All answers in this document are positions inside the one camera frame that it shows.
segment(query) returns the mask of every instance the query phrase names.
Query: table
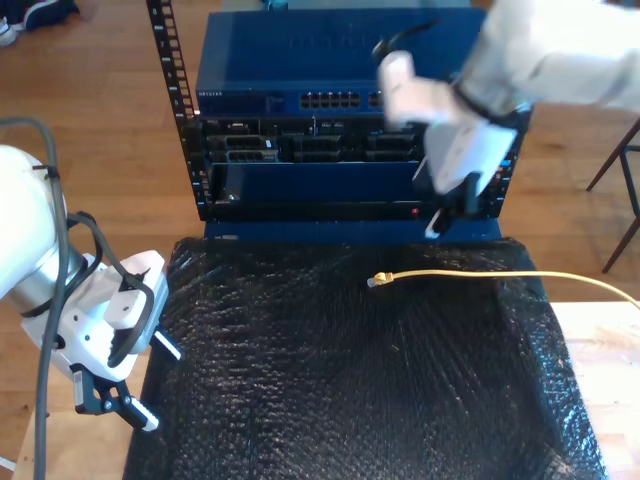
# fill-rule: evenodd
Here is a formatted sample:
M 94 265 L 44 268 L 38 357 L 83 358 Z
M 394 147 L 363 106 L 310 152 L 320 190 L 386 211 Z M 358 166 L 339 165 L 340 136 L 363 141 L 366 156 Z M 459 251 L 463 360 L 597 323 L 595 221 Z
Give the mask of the table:
M 593 429 L 612 479 L 640 479 L 640 312 L 624 302 L 554 303 Z M 148 357 L 129 383 L 138 394 Z M 73 410 L 71 383 L 57 370 L 49 380 L 49 480 L 119 480 L 131 428 L 117 415 Z M 33 477 L 33 415 L 14 480 Z

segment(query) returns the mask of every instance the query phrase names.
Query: black chair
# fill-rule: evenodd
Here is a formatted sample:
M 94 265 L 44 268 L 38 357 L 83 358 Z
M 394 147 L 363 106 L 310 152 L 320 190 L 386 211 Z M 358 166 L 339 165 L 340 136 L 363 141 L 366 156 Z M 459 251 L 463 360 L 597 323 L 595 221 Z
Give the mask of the black chair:
M 590 192 L 593 189 L 593 187 L 595 187 L 596 184 L 600 181 L 600 179 L 606 173 L 606 171 L 609 170 L 611 165 L 613 165 L 613 162 L 615 162 L 617 158 L 620 158 L 620 165 L 622 166 L 624 181 L 627 184 L 627 191 L 629 192 L 629 200 L 631 200 L 631 208 L 633 209 L 633 214 L 636 216 L 636 218 L 633 220 L 633 223 L 627 230 L 627 233 L 624 234 L 624 237 L 622 237 L 622 240 L 620 240 L 620 243 L 618 244 L 615 251 L 613 252 L 613 255 L 611 255 L 611 258 L 609 258 L 609 261 L 607 262 L 604 269 L 602 270 L 604 273 L 607 273 L 609 270 L 611 270 L 611 267 L 613 266 L 613 264 L 616 262 L 618 257 L 622 254 L 624 249 L 627 247 L 627 245 L 629 244 L 633 236 L 636 234 L 636 232 L 640 228 L 640 206 L 638 205 L 638 196 L 636 194 L 636 189 L 633 185 L 633 177 L 631 176 L 631 170 L 629 169 L 629 161 L 627 160 L 628 152 L 640 152 L 640 146 L 629 145 L 631 140 L 633 140 L 633 137 L 635 137 L 639 131 L 640 131 L 640 120 L 638 120 L 635 123 L 635 125 L 631 127 L 631 130 L 627 132 L 627 134 L 624 136 L 622 141 L 613 150 L 613 152 L 611 152 L 611 155 L 609 156 L 607 161 L 604 162 L 604 165 L 602 165 L 602 168 L 600 169 L 600 171 L 598 171 L 596 176 L 593 178 L 593 180 L 591 180 L 591 183 L 587 187 L 587 192 Z

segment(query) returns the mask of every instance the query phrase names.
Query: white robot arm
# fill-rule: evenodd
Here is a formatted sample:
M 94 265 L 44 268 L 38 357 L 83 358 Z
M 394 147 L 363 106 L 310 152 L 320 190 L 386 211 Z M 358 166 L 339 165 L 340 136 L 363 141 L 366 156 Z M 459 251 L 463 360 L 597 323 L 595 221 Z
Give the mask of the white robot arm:
M 23 329 L 40 348 L 58 276 L 59 249 L 47 170 L 34 167 L 41 163 L 31 155 L 0 146 L 0 298 L 6 296 L 20 312 Z M 100 259 L 88 271 L 94 261 L 92 255 L 82 256 L 71 248 L 67 287 L 76 276 L 86 278 L 64 304 L 51 362 L 73 381 L 78 413 L 115 412 L 135 428 L 153 430 L 158 419 L 129 394 L 125 380 L 150 343 L 180 359 L 179 351 L 156 328 L 168 295 L 164 260 L 150 251 L 121 262 L 153 292 L 145 329 L 121 360 L 113 359 L 113 350 L 141 317 L 145 295 L 128 287 L 114 266 Z M 117 396 L 111 395 L 112 388 Z
M 416 77 L 409 52 L 381 61 L 386 121 L 429 124 L 416 177 L 477 196 L 517 135 L 510 118 L 534 102 L 640 112 L 638 31 L 640 11 L 594 0 L 497 0 L 453 85 Z

